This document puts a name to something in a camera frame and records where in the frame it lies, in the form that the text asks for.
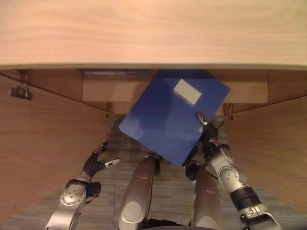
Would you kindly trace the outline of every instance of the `silver robot leg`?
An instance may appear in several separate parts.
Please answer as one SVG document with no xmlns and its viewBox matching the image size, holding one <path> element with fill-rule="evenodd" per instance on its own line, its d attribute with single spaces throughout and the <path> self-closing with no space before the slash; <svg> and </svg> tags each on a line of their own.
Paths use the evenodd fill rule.
<svg viewBox="0 0 307 230">
<path fill-rule="evenodd" d="M 134 171 L 121 202 L 118 215 L 120 230 L 140 230 L 145 227 L 152 196 L 155 161 L 155 157 L 147 157 Z"/>
<path fill-rule="evenodd" d="M 222 201 L 215 180 L 200 167 L 196 175 L 191 226 L 222 229 Z"/>
</svg>

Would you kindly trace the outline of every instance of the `blue folder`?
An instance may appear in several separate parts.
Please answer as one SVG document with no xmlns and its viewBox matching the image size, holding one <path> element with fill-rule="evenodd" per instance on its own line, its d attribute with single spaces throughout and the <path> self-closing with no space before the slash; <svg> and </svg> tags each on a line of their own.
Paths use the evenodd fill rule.
<svg viewBox="0 0 307 230">
<path fill-rule="evenodd" d="M 175 90 L 181 83 L 201 93 L 196 102 Z M 160 70 L 119 128 L 181 166 L 202 135 L 196 113 L 210 121 L 228 92 L 224 84 L 203 70 Z"/>
</svg>

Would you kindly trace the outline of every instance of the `metal hinge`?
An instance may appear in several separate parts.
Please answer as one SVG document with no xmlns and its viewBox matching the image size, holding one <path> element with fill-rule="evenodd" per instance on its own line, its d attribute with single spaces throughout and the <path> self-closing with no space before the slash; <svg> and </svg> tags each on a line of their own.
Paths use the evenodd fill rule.
<svg viewBox="0 0 307 230">
<path fill-rule="evenodd" d="M 234 104 L 230 104 L 229 105 L 229 120 L 233 121 L 235 119 L 235 116 L 234 116 Z"/>
<path fill-rule="evenodd" d="M 21 82 L 16 88 L 10 88 L 9 96 L 26 100 L 32 100 L 33 94 L 30 93 L 27 83 L 29 82 L 29 70 L 17 70 L 20 74 Z"/>
<path fill-rule="evenodd" d="M 106 110 L 107 110 L 107 113 L 106 113 L 105 117 L 106 117 L 106 118 L 109 118 L 109 117 L 110 117 L 110 112 L 111 112 L 111 110 L 112 110 L 112 105 L 111 105 L 110 102 L 108 102 L 108 103 L 106 104 Z"/>
</svg>

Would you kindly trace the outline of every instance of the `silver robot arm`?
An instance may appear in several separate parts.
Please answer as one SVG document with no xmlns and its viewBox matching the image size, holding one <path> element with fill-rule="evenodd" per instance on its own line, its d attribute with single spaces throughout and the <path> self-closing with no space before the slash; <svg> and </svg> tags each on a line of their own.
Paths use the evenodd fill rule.
<svg viewBox="0 0 307 230">
<path fill-rule="evenodd" d="M 265 204 L 261 203 L 255 191 L 240 179 L 239 172 L 228 155 L 230 148 L 217 141 L 218 133 L 215 127 L 208 123 L 202 114 L 198 113 L 197 117 L 202 122 L 205 134 L 209 134 L 200 140 L 207 148 L 210 146 L 208 163 L 213 166 L 218 181 L 230 195 L 240 221 L 245 225 L 243 230 L 281 230 L 281 226 Z"/>
<path fill-rule="evenodd" d="M 107 143 L 96 149 L 85 162 L 80 175 L 68 181 L 65 190 L 60 196 L 57 210 L 49 219 L 45 230 L 74 230 L 79 216 L 85 206 L 101 191 L 99 182 L 92 183 L 93 176 L 100 170 L 119 163 L 119 159 L 109 162 L 97 161 L 98 157 L 106 150 Z"/>
</svg>

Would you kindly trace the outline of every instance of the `wooden cabinet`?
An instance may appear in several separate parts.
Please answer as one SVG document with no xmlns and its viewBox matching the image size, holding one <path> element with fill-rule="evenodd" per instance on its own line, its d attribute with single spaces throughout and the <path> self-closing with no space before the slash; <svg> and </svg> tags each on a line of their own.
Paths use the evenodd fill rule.
<svg viewBox="0 0 307 230">
<path fill-rule="evenodd" d="M 231 89 L 219 115 L 226 114 L 237 166 L 251 183 L 307 213 L 307 71 L 208 71 Z M 8 96 L 20 76 L 1 70 L 0 204 L 7 212 L 0 221 L 75 177 L 107 139 L 113 113 L 128 113 L 156 71 L 149 72 L 126 78 L 33 69 L 28 87 L 34 96 L 28 101 Z M 235 105 L 234 121 L 228 120 L 229 104 Z"/>
<path fill-rule="evenodd" d="M 31 101 L 9 97 L 18 84 L 0 76 L 0 221 L 75 178 L 113 117 L 34 86 Z"/>
<path fill-rule="evenodd" d="M 10 0 L 0 21 L 0 221 L 74 177 L 155 73 L 78 68 L 207 69 L 231 89 L 218 114 L 235 106 L 239 167 L 307 212 L 306 98 L 295 99 L 307 95 L 305 0 Z M 8 96 L 20 80 L 8 69 L 32 69 L 32 101 Z"/>
</svg>

